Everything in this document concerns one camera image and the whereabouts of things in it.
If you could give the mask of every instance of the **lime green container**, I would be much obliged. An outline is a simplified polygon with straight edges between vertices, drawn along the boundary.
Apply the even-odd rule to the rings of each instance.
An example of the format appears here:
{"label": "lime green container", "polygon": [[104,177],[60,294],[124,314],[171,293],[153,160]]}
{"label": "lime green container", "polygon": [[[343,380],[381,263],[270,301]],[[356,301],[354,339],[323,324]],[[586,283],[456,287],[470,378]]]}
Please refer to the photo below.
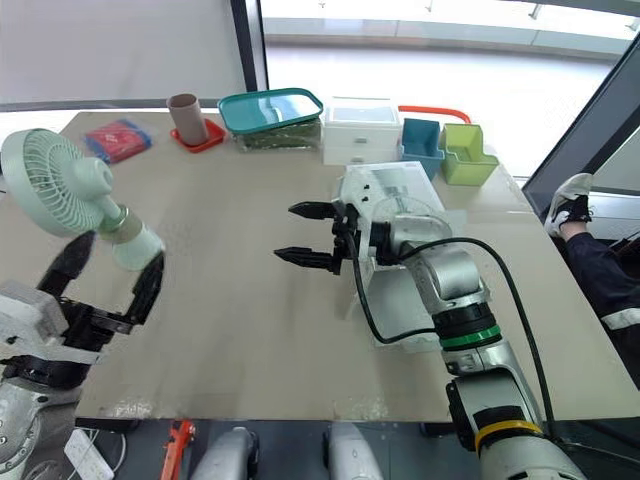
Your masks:
{"label": "lime green container", "polygon": [[480,125],[446,123],[440,135],[445,151],[442,173],[449,185],[480,186],[498,165],[498,158],[483,151]]}

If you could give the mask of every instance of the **mint green fan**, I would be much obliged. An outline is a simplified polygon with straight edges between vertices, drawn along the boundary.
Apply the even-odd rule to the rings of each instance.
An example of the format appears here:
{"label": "mint green fan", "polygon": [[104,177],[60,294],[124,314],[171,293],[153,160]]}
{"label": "mint green fan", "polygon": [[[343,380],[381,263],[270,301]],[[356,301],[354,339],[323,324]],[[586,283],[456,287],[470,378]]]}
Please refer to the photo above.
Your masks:
{"label": "mint green fan", "polygon": [[113,175],[62,135],[25,130],[2,145],[2,172],[11,195],[40,228],[58,237],[97,230],[113,244],[116,262],[143,269],[164,249],[162,240],[111,198]]}

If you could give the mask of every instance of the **teal lid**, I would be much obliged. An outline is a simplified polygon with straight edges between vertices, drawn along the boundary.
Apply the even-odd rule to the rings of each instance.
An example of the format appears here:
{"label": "teal lid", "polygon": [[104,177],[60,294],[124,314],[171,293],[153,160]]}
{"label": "teal lid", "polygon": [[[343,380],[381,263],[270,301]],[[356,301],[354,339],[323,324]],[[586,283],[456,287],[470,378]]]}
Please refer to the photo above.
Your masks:
{"label": "teal lid", "polygon": [[281,88],[231,95],[218,108],[230,132],[246,134],[318,118],[324,107],[309,90]]}

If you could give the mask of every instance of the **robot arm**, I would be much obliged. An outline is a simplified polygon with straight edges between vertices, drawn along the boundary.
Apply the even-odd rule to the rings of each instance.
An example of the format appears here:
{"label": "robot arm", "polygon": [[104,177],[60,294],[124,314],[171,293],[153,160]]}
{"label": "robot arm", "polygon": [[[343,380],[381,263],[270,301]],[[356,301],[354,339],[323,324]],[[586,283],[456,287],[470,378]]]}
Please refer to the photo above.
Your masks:
{"label": "robot arm", "polygon": [[140,274],[125,314],[62,297],[87,263],[93,233],[71,242],[37,289],[0,286],[0,338],[16,355],[0,380],[0,479],[60,477],[81,384],[115,333],[144,324],[160,292],[164,256]]}
{"label": "robot arm", "polygon": [[[399,258],[424,243],[406,238],[406,222],[420,219],[397,218],[387,228],[387,244]],[[447,371],[455,376],[446,387],[449,409],[462,446],[480,457],[483,478],[585,478],[544,437],[533,394],[491,313],[471,256],[441,245],[402,263],[433,318]]]}
{"label": "robot arm", "polygon": [[[491,312],[488,290],[471,256],[453,244],[416,248],[443,238],[441,232],[446,229],[437,225],[442,221],[403,212],[409,203],[406,197],[398,196],[403,185],[383,184],[383,194],[374,196],[376,172],[361,173],[372,167],[350,168],[332,204],[303,202],[290,208],[305,218],[333,218],[333,254],[289,247],[276,255],[334,274],[339,274],[343,259],[351,259],[357,277],[362,248],[367,248],[366,256],[375,256],[378,265],[402,263],[432,317],[442,358],[454,376],[446,386],[451,416],[462,446],[477,452],[483,478],[584,479],[569,457],[545,438],[535,398]],[[353,180],[356,173],[358,179],[363,178],[357,185]],[[420,194],[420,189],[404,190],[405,194]],[[376,222],[368,203],[380,202],[383,195],[398,205],[398,213]],[[356,283],[361,287],[362,279]],[[375,321],[365,302],[363,309],[368,320]]]}

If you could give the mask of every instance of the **sneaker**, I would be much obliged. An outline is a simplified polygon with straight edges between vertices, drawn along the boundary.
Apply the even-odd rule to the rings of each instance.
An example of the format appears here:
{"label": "sneaker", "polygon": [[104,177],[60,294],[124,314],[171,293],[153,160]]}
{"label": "sneaker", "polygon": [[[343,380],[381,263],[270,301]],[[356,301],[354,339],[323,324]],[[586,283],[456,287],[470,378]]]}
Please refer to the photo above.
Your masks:
{"label": "sneaker", "polygon": [[590,222],[589,191],[593,175],[579,173],[564,182],[551,200],[544,229],[552,237],[560,237],[560,225],[566,222]]}

